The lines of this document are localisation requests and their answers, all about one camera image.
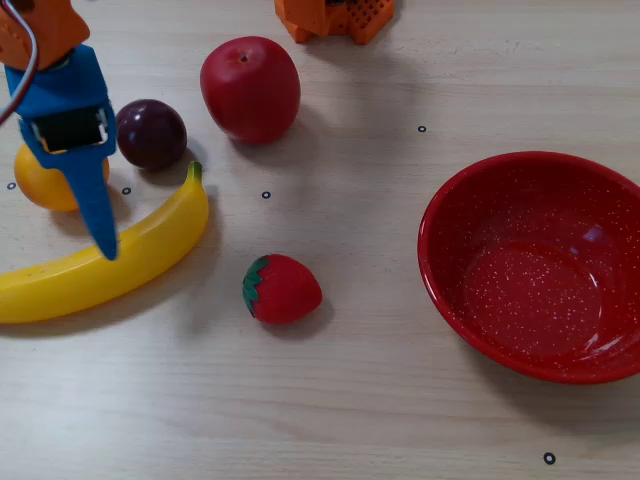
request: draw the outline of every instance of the red bowl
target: red bowl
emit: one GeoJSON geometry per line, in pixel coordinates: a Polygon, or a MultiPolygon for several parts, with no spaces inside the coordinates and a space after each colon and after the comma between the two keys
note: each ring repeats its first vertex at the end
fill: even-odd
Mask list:
{"type": "Polygon", "coordinates": [[[520,373],[593,384],[640,371],[640,188],[578,157],[500,155],[451,178],[418,238],[433,302],[520,373]]]}

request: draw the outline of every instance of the yellow banana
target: yellow banana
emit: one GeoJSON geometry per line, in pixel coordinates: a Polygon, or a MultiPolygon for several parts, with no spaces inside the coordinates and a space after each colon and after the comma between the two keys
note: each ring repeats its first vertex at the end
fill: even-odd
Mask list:
{"type": "Polygon", "coordinates": [[[98,305],[152,280],[184,257],[209,219],[202,165],[158,210],[120,234],[110,262],[91,247],[68,257],[0,275],[0,323],[27,323],[98,305]]]}

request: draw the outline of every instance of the orange perforated block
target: orange perforated block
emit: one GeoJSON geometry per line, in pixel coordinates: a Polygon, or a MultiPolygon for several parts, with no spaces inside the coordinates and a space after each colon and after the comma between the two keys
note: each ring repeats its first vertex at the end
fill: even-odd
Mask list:
{"type": "Polygon", "coordinates": [[[351,35],[366,45],[393,18],[395,0],[275,0],[276,13],[298,43],[313,35],[351,35]]]}
{"type": "MultiPolygon", "coordinates": [[[[20,14],[40,47],[38,69],[48,68],[89,38],[89,27],[71,7],[71,0],[31,0],[20,14]]],[[[0,62],[26,70],[31,54],[27,32],[0,9],[0,62]]]]}

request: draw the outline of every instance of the cable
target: cable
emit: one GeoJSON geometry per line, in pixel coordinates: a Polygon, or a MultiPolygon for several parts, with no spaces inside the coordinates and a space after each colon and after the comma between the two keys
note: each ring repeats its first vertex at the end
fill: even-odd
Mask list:
{"type": "Polygon", "coordinates": [[[17,22],[22,28],[24,28],[29,34],[29,40],[31,41],[31,58],[29,59],[29,65],[27,65],[27,70],[24,72],[20,83],[16,87],[13,92],[13,96],[9,103],[0,111],[0,126],[11,116],[13,112],[20,106],[22,100],[24,100],[31,83],[33,82],[33,77],[35,77],[36,72],[38,70],[38,62],[40,60],[40,52],[38,49],[38,41],[36,40],[36,36],[31,30],[29,24],[22,18],[22,16],[18,13],[16,8],[13,6],[10,0],[0,0],[0,7],[2,10],[15,22],[17,22]]]}

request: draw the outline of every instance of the plum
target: plum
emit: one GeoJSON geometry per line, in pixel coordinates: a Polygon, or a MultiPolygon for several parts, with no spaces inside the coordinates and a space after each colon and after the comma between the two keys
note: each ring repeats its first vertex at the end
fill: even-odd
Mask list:
{"type": "Polygon", "coordinates": [[[177,163],[187,148],[187,129],[178,112],[158,100],[136,100],[116,116],[124,158],[147,171],[177,163]]]}

